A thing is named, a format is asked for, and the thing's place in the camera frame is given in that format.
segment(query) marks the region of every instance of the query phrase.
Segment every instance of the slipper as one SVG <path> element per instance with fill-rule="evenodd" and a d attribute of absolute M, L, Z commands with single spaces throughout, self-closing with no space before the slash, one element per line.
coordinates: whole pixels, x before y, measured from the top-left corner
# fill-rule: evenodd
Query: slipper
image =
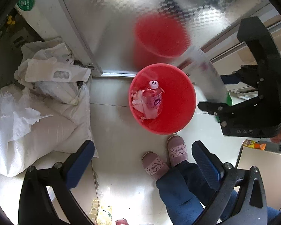
<path fill-rule="evenodd" d="M 160 179 L 170 169 L 166 162 L 154 152 L 146 153 L 142 158 L 142 163 L 145 171 L 155 180 Z"/>
<path fill-rule="evenodd" d="M 167 140 L 167 150 L 172 167 L 188 160 L 185 142 L 179 135 L 171 136 Z"/>

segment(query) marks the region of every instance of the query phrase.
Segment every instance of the floor tile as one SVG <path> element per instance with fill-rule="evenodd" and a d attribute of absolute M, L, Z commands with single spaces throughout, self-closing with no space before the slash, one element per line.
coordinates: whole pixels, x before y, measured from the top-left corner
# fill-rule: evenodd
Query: floor tile
<path fill-rule="evenodd" d="M 116 221 L 118 218 L 116 218 L 116 214 L 112 214 L 112 220 Z M 157 225 L 158 219 L 160 214 L 152 214 L 152 215 L 139 215 L 135 216 L 132 213 L 127 214 L 126 217 L 120 217 L 119 219 L 125 218 L 129 225 L 141 225 L 141 224 L 152 224 Z"/>
<path fill-rule="evenodd" d="M 77 186 L 71 189 L 71 193 L 82 210 L 86 214 L 89 214 L 92 207 L 92 201 L 94 199 L 97 199 L 92 163 L 89 163 Z M 56 209 L 58 217 L 63 221 L 68 222 L 57 199 L 55 199 L 52 203 L 54 208 Z"/>
<path fill-rule="evenodd" d="M 90 102 L 128 107 L 128 89 L 131 81 L 131 78 L 93 78 Z"/>
<path fill-rule="evenodd" d="M 161 213 L 156 225 L 173 225 L 173 223 L 167 213 Z"/>
<path fill-rule="evenodd" d="M 161 209 L 161 213 L 166 213 L 167 212 L 167 208 L 165 207 L 165 204 L 163 204 L 162 209 Z"/>
<path fill-rule="evenodd" d="M 192 143 L 201 140 L 207 149 L 216 154 L 223 163 L 230 162 L 234 166 L 240 147 L 246 139 L 244 137 L 224 136 L 220 124 L 216 122 L 214 116 L 200 113 L 195 113 L 188 125 L 177 134 L 186 143 L 189 162 L 195 162 L 191 155 Z"/>
<path fill-rule="evenodd" d="M 56 162 L 64 162 L 68 156 L 68 153 L 53 151 L 33 165 L 37 169 L 51 168 Z M 14 224 L 18 224 L 19 200 L 25 174 L 26 170 L 12 178 L 0 174 L 0 206 Z"/>
<path fill-rule="evenodd" d="M 143 170 L 142 156 L 153 151 L 166 158 L 167 136 L 143 129 L 128 107 L 91 104 L 91 127 L 99 158 L 93 160 L 99 190 L 113 212 L 125 217 L 161 212 L 163 202 L 151 177 Z"/>
<path fill-rule="evenodd" d="M 198 108 L 198 104 L 200 101 L 206 101 L 206 97 L 203 95 L 203 92 L 200 90 L 200 88 L 196 85 L 194 85 L 194 89 L 196 92 L 196 109 L 195 109 L 195 113 L 204 113 L 204 114 L 208 114 L 207 112 L 203 112 Z"/>

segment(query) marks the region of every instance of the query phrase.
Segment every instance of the green sticker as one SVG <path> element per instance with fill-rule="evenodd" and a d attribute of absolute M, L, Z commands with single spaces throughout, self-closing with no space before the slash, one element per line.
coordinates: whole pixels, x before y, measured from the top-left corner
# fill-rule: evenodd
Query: green sticker
<path fill-rule="evenodd" d="M 34 0 L 19 0 L 18 6 L 23 11 L 30 11 L 34 5 Z"/>

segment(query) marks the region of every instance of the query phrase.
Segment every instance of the blue jeans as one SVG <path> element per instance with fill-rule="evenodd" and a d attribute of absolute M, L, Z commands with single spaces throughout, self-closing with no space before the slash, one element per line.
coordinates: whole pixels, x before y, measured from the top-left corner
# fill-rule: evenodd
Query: blue jeans
<path fill-rule="evenodd" d="M 195 163 L 183 161 L 171 168 L 156 181 L 159 195 L 164 202 L 167 213 L 174 225 L 191 225 L 208 205 L 215 190 L 207 184 L 199 167 Z M 220 219 L 226 220 L 234 208 L 237 192 L 231 194 L 230 200 Z M 268 207 L 268 221 L 275 218 L 280 211 Z"/>

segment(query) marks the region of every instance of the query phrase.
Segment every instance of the paper label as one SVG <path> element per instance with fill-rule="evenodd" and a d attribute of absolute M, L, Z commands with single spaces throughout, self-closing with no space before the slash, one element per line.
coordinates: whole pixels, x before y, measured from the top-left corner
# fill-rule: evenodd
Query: paper label
<path fill-rule="evenodd" d="M 158 108 L 161 104 L 162 97 L 161 93 L 152 97 L 152 108 Z"/>

